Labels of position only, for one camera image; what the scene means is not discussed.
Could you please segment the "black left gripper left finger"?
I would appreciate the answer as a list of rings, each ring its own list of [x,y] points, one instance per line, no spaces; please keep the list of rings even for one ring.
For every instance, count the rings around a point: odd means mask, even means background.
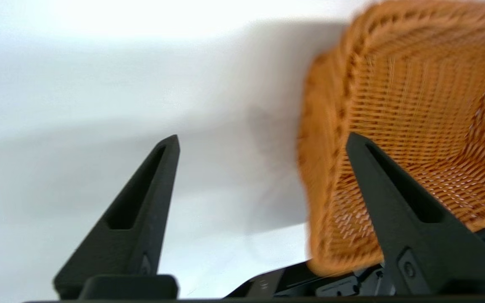
[[[53,280],[61,300],[175,300],[158,274],[173,195],[178,136],[156,144]]]

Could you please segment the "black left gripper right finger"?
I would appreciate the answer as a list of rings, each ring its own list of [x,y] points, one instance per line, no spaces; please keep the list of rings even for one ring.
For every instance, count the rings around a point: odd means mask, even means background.
[[[346,152],[399,295],[485,295],[485,243],[377,144]]]

